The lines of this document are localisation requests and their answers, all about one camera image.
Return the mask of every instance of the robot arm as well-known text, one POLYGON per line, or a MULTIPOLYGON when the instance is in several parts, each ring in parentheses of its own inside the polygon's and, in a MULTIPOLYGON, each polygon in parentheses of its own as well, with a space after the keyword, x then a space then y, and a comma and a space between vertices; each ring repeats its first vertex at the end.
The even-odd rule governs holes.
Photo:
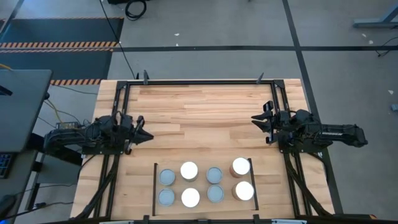
POLYGON ((132 116, 121 114, 120 123, 116 115, 102 116, 87 127, 58 126, 44 137, 47 154, 63 146, 76 144, 82 147, 82 154, 130 154, 132 144, 150 141, 153 135, 143 130, 144 118, 139 116, 133 125, 132 116))
POLYGON ((298 110, 290 117, 292 111, 272 112, 273 102, 268 101, 264 113, 252 116, 252 122, 269 133, 268 144, 278 141, 282 151, 320 152, 322 149, 340 141, 349 146, 362 147, 368 144, 364 132, 357 125, 321 124, 311 113, 298 110))

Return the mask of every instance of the black cable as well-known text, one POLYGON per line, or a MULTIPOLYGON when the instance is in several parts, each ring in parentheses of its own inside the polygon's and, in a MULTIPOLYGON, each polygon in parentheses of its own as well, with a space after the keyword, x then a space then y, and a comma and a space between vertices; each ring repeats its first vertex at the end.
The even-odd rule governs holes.
POLYGON ((327 216, 331 215, 328 211, 326 211, 322 205, 317 201, 317 199, 313 196, 311 191, 308 189, 308 187, 305 185, 305 183, 301 180, 299 175, 297 174, 296 170, 293 168, 292 162, 290 161, 289 155, 287 155, 289 158, 287 161, 285 161, 286 164, 286 169, 288 172, 288 175, 290 175, 297 186, 300 188, 304 196, 307 198, 307 200, 310 202, 311 206, 315 210, 315 212, 318 213, 319 216, 327 216))
POLYGON ((90 213, 93 211, 95 205, 98 203, 98 200, 100 197, 102 197, 102 194, 104 193, 105 189, 107 188, 108 184, 111 182, 111 180, 114 178, 116 172, 116 163, 113 162, 111 170, 107 174, 107 176, 104 179, 103 184, 101 187, 98 188, 96 193, 94 194, 93 198, 90 200, 88 205, 83 209, 83 211, 75 217, 75 219, 81 219, 81 218, 88 218, 90 216, 90 213))
POLYGON ((91 124, 91 122, 89 122, 87 119, 84 119, 84 120, 83 120, 83 126, 86 126, 86 125, 85 125, 85 121, 87 121, 87 123, 88 123, 89 125, 91 124))
POLYGON ((127 65, 129 66, 131 75, 132 75, 133 79, 136 79, 136 75, 135 75, 134 72, 132 71, 132 68, 131 68, 131 66, 130 66, 129 60, 127 60, 126 54, 124 53, 123 46, 122 46, 122 44, 120 44, 120 40, 119 40, 119 38, 118 38, 118 35, 116 35, 116 32, 114 31, 114 29, 113 29, 113 27, 112 27, 111 21, 109 21, 108 15, 106 14, 106 11, 105 11, 105 9, 104 9, 104 5, 102 4, 102 1, 101 1, 101 0, 98 0, 98 1, 99 1, 99 3, 101 4, 102 11, 104 12, 104 15, 105 15, 105 17, 106 17, 107 22, 108 22, 109 26, 111 27, 112 33, 113 33, 113 35, 114 35, 114 38, 117 40, 117 42, 118 42, 118 44, 119 44, 119 46, 120 46, 120 49, 122 50, 124 59, 126 60, 127 65))
POLYGON ((47 124, 50 125, 51 127, 56 128, 54 125, 50 124, 49 122, 47 122, 47 121, 44 120, 43 118, 41 118, 41 117, 39 117, 39 116, 38 116, 37 118, 40 119, 40 120, 42 120, 43 122, 47 123, 47 124))
POLYGON ((52 85, 52 86, 59 87, 59 88, 64 88, 64 89, 67 89, 67 90, 75 91, 75 92, 77 92, 77 93, 89 94, 89 95, 98 95, 97 93, 89 93, 89 92, 85 92, 85 91, 74 90, 74 89, 72 89, 72 88, 68 88, 68 87, 65 87, 65 86, 59 86, 59 85, 54 85, 54 84, 51 84, 51 85, 52 85))
MULTIPOLYGON (((395 40, 395 39, 398 39, 398 37, 393 37, 393 38, 387 40, 387 42, 384 43, 383 45, 381 45, 381 47, 384 46, 384 45, 386 45, 386 44, 388 44, 388 42, 390 42, 390 41, 392 41, 392 40, 395 40)), ((377 50, 375 50, 375 51, 376 51, 378 57, 383 57, 383 56, 385 56, 386 54, 388 54, 391 50, 385 51, 385 52, 383 52, 383 53, 379 53, 377 50)))
POLYGON ((79 172, 77 173, 77 179, 79 179, 80 172, 81 172, 82 168, 87 164, 87 162, 89 162, 89 161, 90 161, 92 158, 94 158, 94 157, 95 157, 95 155, 92 155, 90 158, 87 159, 86 162, 83 163, 83 165, 81 165, 81 167, 80 167, 80 169, 79 169, 79 172))
POLYGON ((29 210, 29 211, 26 211, 26 212, 21 212, 21 213, 15 214, 15 215, 10 215, 8 217, 2 218, 2 220, 15 218, 15 217, 18 217, 18 216, 21 216, 21 215, 25 215, 25 214, 30 213, 30 212, 37 211, 37 210, 42 209, 42 208, 47 208, 47 207, 52 206, 52 205, 70 205, 70 204, 73 204, 73 202, 54 202, 54 203, 50 203, 50 204, 44 205, 43 207, 40 207, 40 208, 35 208, 35 209, 29 210))
POLYGON ((322 159, 322 157, 318 156, 318 154, 316 154, 314 152, 309 152, 308 154, 314 158, 317 158, 319 161, 321 161, 323 163, 323 167, 325 168, 326 182, 329 183, 329 170, 328 170, 328 166, 326 165, 325 161, 322 159))
POLYGON ((128 20, 130 20, 130 21, 136 21, 136 20, 138 20, 139 18, 141 18, 141 16, 143 16, 143 15, 145 14, 145 12, 147 11, 147 3, 145 2, 145 0, 130 0, 130 1, 127 3, 126 9, 125 9, 124 11, 126 12, 126 17, 127 17, 128 20), (130 5, 131 5, 132 3, 134 3, 134 2, 141 2, 141 3, 144 5, 143 10, 142 10, 141 13, 138 14, 138 15, 134 15, 134 14, 132 14, 132 13, 129 12, 130 5))
POLYGON ((79 123, 79 125, 81 125, 79 119, 77 119, 77 117, 75 117, 74 115, 72 115, 72 114, 70 114, 70 113, 67 113, 67 112, 64 112, 64 111, 61 111, 61 110, 58 110, 58 109, 54 108, 52 105, 50 105, 49 103, 47 103, 46 101, 44 101, 44 103, 45 103, 47 106, 49 106, 51 109, 56 110, 56 111, 58 111, 59 113, 63 113, 63 114, 66 114, 66 115, 69 115, 69 116, 75 118, 75 119, 77 120, 77 123, 79 123))
MULTIPOLYGON (((49 185, 49 186, 39 187, 39 189, 46 188, 46 187, 70 187, 70 186, 73 186, 73 185, 76 185, 76 184, 70 184, 70 185, 66 185, 66 184, 55 184, 55 185, 49 185)), ((22 192, 19 192, 19 193, 14 194, 14 195, 19 195, 19 194, 22 194, 22 193, 31 191, 31 190, 33 190, 33 189, 34 189, 34 188, 31 188, 31 189, 28 189, 28 190, 24 190, 24 191, 22 191, 22 192)))

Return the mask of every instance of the desk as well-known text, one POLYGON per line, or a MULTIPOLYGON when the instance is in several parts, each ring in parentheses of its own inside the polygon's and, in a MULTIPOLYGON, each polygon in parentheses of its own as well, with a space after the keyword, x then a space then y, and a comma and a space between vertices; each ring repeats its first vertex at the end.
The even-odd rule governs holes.
MULTIPOLYGON (((294 217, 284 157, 277 144, 265 144, 266 135, 251 124, 251 116, 261 114, 262 105, 273 100, 271 86, 151 85, 151 82, 156 81, 130 88, 126 113, 134 119, 143 115, 144 129, 155 138, 134 147, 131 155, 120 157, 112 220, 142 220, 144 215, 152 214, 154 163, 182 163, 206 157, 219 160, 250 157, 259 210, 156 215, 150 216, 151 220, 252 219, 254 214, 259 214, 261 219, 294 217)), ((290 109, 307 110, 300 80, 288 79, 284 83, 290 109)), ((116 84, 116 80, 101 82, 95 118, 111 114, 116 84)), ((278 99, 282 99, 281 92, 277 94, 278 99)), ((119 110, 123 95, 119 99, 119 110)), ((96 156, 80 172, 71 217, 78 215, 96 192, 102 161, 103 156, 96 156)), ((323 207, 333 213, 322 163, 306 154, 301 154, 301 161, 308 188, 323 207)), ((304 214, 297 187, 296 191, 304 214)), ((101 215, 104 215, 107 194, 103 197, 101 215)))
MULTIPOLYGON (((0 96, 1 152, 18 152, 10 174, 0 179, 0 198, 26 189, 37 151, 25 151, 37 116, 50 85, 50 70, 0 70, 0 85, 13 92, 0 96)), ((23 194, 8 215, 18 212, 23 194)))

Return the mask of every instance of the cup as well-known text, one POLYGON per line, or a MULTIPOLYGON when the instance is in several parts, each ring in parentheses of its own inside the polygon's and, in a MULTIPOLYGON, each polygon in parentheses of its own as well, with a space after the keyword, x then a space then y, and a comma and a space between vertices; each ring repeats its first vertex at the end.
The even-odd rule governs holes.
POLYGON ((181 194, 182 203, 188 207, 193 208, 199 204, 200 195, 197 189, 188 188, 185 189, 181 194))
POLYGON ((159 174, 159 182, 164 186, 171 186, 174 184, 175 174, 174 171, 170 169, 164 169, 159 174))
POLYGON ((207 197, 213 203, 221 202, 224 199, 224 189, 220 185, 212 185, 207 190, 207 197))
POLYGON ((184 162, 180 172, 182 178, 188 182, 193 182, 198 178, 198 166, 194 162, 184 162))
POLYGON ((161 206, 171 206, 174 203, 174 192, 171 189, 162 189, 159 192, 157 199, 161 206))
POLYGON ((241 178, 250 171, 250 162, 242 157, 235 159, 229 167, 229 172, 235 178, 241 178))
POLYGON ((207 181, 211 184, 218 184, 223 178, 223 171, 220 168, 212 167, 206 173, 207 181))
POLYGON ((234 185, 232 195, 236 200, 250 200, 254 195, 254 188, 249 182, 242 181, 234 185))

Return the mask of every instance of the computer keyboard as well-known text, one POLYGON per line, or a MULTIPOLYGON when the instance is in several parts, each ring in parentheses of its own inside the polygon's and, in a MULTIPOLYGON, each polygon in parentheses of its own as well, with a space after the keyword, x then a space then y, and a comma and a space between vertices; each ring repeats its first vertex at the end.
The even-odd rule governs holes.
POLYGON ((12 163, 16 157, 16 153, 0 152, 0 179, 6 179, 10 173, 12 163))

